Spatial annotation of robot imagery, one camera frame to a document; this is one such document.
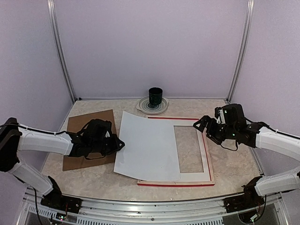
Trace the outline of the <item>red wooden picture frame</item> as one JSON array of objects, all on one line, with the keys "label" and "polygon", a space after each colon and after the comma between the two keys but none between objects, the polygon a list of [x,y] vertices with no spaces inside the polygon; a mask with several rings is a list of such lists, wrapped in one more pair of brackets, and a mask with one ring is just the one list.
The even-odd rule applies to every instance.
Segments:
[{"label": "red wooden picture frame", "polygon": [[[170,120],[174,126],[185,126],[191,127],[198,118],[187,118],[187,117],[172,117],[172,116],[147,116],[148,119],[155,120]],[[187,187],[209,187],[214,186],[214,175],[213,168],[210,159],[209,148],[207,145],[207,139],[203,133],[197,131],[198,145],[200,147],[200,154],[202,159],[203,172],[195,173],[180,173],[179,181],[162,182],[162,181],[144,181],[138,180],[138,186],[144,187],[176,187],[176,188],[187,188]]]}]

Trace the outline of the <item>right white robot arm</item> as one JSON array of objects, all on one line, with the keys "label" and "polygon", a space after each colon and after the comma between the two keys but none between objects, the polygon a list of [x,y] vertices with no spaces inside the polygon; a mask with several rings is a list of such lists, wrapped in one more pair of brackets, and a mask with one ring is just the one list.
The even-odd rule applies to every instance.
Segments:
[{"label": "right white robot arm", "polygon": [[[215,144],[222,146],[226,140],[252,149],[267,150],[280,156],[300,160],[300,138],[271,128],[267,123],[246,118],[240,104],[215,108],[214,117],[202,116],[193,127],[205,133]],[[274,175],[257,176],[243,187],[238,201],[244,208],[265,203],[269,194],[290,192],[300,188],[300,167],[296,166]]]}]

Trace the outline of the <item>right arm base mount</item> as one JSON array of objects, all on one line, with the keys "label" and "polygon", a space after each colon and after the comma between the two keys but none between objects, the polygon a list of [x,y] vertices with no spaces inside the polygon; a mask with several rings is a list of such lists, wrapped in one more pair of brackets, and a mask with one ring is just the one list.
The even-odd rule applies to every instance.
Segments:
[{"label": "right arm base mount", "polygon": [[264,214],[266,195],[259,196],[253,185],[244,186],[242,195],[224,199],[227,213],[238,212],[238,217],[244,224],[253,224]]}]

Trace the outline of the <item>cat photo print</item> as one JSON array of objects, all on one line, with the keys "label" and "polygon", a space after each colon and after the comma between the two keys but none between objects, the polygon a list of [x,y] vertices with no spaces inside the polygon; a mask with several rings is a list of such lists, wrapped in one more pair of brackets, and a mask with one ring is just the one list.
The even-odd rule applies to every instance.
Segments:
[{"label": "cat photo print", "polygon": [[177,181],[179,159],[173,123],[123,112],[119,138],[125,143],[114,172],[137,180]]}]

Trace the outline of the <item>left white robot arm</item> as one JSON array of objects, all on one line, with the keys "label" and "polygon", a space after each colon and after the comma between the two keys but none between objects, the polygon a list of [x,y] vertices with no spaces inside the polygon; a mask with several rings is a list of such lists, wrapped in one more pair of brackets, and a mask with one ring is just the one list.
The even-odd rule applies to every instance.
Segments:
[{"label": "left white robot arm", "polygon": [[26,164],[18,153],[39,151],[56,153],[72,158],[88,158],[91,153],[100,153],[102,158],[120,151],[125,143],[112,133],[108,120],[93,119],[74,133],[38,130],[9,118],[0,127],[0,170],[32,186],[53,207],[62,208],[66,199],[56,181]]}]

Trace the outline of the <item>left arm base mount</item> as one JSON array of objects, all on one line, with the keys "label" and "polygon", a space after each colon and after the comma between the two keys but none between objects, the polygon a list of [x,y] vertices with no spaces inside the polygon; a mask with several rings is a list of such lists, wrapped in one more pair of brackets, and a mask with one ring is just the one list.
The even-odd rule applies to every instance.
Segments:
[{"label": "left arm base mount", "polygon": [[61,210],[66,213],[78,214],[81,208],[82,199],[63,195],[58,187],[53,186],[53,190],[44,195],[41,205],[52,209]]}]

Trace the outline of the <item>white photo mat board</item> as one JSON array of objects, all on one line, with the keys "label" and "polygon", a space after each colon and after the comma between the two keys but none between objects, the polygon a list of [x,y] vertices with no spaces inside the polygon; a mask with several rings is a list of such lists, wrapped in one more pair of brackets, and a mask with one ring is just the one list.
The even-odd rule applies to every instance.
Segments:
[{"label": "white photo mat board", "polygon": [[180,173],[203,172],[200,147],[198,145],[197,130],[185,126],[173,126],[176,147],[179,158]]}]

